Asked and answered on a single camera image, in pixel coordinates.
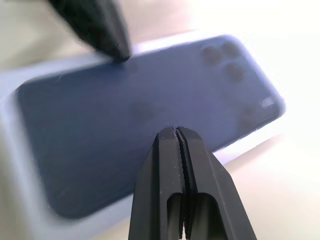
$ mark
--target black tool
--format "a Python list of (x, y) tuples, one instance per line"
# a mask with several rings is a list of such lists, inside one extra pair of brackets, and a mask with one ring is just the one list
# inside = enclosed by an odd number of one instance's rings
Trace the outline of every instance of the black tool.
[(113, 0), (49, 0), (79, 38), (123, 62), (132, 55), (126, 21)]
[(129, 240), (256, 240), (233, 180), (203, 140), (165, 128), (137, 177)]

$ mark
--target blue smartphone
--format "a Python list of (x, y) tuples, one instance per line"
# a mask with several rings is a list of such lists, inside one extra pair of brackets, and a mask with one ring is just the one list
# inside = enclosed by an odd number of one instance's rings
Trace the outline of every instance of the blue smartphone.
[(68, 219), (130, 195), (163, 128), (192, 129), (214, 152), (284, 113), (231, 36), (33, 79), (16, 98), (47, 200)]

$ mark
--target smartphone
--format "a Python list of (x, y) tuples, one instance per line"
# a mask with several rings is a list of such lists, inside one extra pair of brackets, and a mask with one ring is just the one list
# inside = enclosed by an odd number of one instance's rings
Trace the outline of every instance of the smartphone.
[(192, 129), (215, 152), (284, 113), (247, 50), (226, 35), (32, 79), (15, 98), (46, 199), (67, 219), (132, 194), (163, 128)]

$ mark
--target phone back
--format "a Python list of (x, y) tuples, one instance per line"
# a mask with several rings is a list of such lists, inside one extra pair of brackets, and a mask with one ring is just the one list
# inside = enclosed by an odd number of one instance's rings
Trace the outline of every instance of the phone back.
[(163, 128), (192, 129), (214, 152), (284, 112), (230, 36), (31, 80), (16, 97), (47, 200), (70, 219), (131, 194)]

